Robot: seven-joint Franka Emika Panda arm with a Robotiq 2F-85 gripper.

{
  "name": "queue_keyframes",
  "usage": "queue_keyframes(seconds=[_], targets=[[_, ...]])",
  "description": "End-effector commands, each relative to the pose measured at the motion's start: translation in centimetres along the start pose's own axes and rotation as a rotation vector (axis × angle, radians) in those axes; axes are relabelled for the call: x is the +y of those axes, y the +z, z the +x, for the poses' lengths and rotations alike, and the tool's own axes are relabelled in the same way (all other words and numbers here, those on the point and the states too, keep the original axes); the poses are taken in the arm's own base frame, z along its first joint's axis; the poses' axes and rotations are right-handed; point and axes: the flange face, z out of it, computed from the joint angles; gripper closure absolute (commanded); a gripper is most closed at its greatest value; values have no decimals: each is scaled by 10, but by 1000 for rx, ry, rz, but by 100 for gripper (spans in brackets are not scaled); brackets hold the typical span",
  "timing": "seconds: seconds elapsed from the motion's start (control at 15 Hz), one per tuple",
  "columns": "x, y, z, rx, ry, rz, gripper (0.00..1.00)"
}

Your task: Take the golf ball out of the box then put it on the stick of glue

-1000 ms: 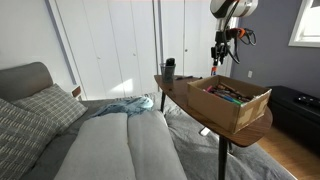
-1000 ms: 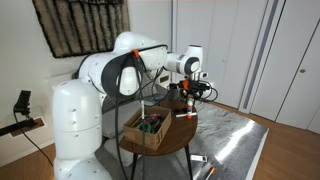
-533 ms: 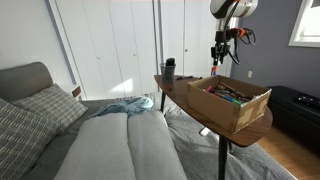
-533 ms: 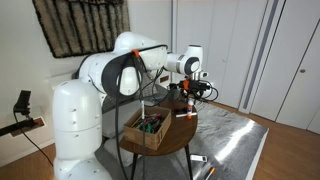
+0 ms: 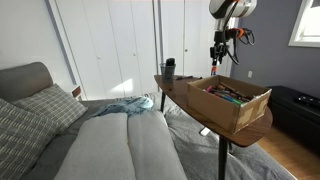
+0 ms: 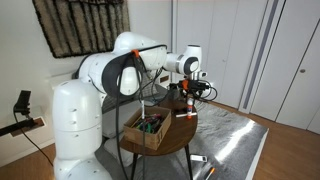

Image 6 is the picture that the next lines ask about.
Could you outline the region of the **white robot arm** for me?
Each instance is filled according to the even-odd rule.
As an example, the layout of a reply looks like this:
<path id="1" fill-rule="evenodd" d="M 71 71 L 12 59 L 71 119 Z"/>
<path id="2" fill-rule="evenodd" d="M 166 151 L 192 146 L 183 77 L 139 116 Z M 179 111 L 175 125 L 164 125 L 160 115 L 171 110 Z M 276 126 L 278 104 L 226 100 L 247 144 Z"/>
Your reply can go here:
<path id="1" fill-rule="evenodd" d="M 111 180 L 97 160 L 102 143 L 102 105 L 107 97 L 133 97 L 145 71 L 163 68 L 192 76 L 200 71 L 202 49 L 189 45 L 181 54 L 148 37 L 123 32 L 107 53 L 87 56 L 78 77 L 59 84 L 53 95 L 52 118 L 56 180 Z"/>

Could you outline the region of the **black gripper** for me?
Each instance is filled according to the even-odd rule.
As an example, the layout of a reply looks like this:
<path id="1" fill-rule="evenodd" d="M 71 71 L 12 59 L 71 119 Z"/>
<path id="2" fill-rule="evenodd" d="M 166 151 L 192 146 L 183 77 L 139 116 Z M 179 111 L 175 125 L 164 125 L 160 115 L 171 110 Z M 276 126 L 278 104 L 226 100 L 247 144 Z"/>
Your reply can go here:
<path id="1" fill-rule="evenodd" d="M 187 93 L 192 94 L 194 97 L 200 97 L 203 92 L 209 88 L 206 83 L 200 82 L 198 80 L 185 79 L 181 82 L 181 85 Z"/>

